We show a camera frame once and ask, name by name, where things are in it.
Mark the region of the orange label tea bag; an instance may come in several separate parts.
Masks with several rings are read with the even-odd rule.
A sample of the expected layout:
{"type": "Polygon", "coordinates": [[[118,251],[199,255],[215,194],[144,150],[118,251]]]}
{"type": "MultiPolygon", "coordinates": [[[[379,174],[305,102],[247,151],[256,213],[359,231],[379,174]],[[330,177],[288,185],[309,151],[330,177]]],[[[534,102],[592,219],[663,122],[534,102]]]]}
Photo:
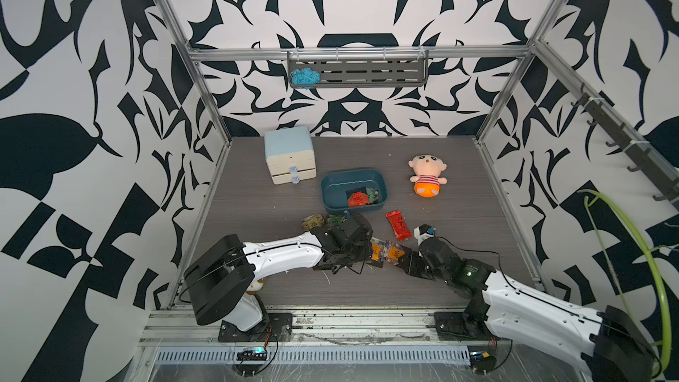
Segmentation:
{"type": "Polygon", "coordinates": [[[382,241],[371,238],[371,261],[370,265],[383,267],[384,265],[398,265],[399,260],[406,255],[405,249],[394,242],[382,241]]]}

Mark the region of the red long tea sachet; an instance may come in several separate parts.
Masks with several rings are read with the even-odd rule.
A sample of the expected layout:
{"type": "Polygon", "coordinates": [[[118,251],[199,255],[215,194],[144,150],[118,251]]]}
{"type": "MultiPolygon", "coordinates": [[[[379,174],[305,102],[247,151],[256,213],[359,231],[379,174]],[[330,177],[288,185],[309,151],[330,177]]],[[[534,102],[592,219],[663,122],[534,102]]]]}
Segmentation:
{"type": "Polygon", "coordinates": [[[393,210],[392,212],[387,212],[385,214],[387,222],[391,226],[396,240],[403,242],[412,237],[412,233],[408,228],[406,221],[400,210],[393,210]]]}

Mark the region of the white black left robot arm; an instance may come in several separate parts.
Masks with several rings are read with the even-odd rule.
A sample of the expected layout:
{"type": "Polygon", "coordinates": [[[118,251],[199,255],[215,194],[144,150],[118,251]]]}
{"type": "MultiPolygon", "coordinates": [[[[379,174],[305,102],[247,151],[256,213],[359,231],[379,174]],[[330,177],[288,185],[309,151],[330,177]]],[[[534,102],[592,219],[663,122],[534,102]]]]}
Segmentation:
{"type": "Polygon", "coordinates": [[[272,242],[242,242],[226,235],[187,267],[185,288],[198,325],[222,321],[240,332],[268,323],[258,283],[270,276],[307,268],[339,272],[368,261],[373,229],[360,213],[337,225],[314,227],[272,242]]]}

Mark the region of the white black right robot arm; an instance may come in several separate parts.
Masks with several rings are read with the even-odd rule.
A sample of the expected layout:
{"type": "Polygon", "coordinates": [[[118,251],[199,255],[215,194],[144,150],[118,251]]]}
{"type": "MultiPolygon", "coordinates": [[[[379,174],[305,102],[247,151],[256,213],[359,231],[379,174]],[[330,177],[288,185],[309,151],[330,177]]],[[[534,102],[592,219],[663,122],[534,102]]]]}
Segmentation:
{"type": "Polygon", "coordinates": [[[649,381],[656,373],[656,353],[622,309],[598,311],[565,302],[511,279],[498,267],[460,257],[442,237],[422,241],[398,265],[410,276],[441,281],[468,300],[464,334],[526,345],[594,381],[649,381]]]}

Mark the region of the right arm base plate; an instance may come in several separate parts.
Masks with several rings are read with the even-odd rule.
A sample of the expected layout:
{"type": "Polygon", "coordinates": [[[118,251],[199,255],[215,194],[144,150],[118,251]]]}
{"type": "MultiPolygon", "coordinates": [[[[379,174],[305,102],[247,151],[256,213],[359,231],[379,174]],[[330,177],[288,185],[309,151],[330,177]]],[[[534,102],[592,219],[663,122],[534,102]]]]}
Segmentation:
{"type": "Polygon", "coordinates": [[[440,341],[491,341],[493,337],[484,325],[468,322],[462,312],[437,311],[433,318],[440,341]]]}

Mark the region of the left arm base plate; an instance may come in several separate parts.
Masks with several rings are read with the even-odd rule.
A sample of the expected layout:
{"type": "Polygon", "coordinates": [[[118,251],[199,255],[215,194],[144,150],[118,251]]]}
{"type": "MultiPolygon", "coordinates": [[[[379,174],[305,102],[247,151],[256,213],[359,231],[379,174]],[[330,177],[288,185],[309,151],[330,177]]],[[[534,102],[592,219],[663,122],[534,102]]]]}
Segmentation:
{"type": "Polygon", "coordinates": [[[265,315],[263,321],[253,328],[242,332],[235,325],[221,322],[217,340],[222,343],[258,342],[267,337],[272,341],[288,341],[293,329],[294,315],[289,312],[274,312],[265,315]]]}

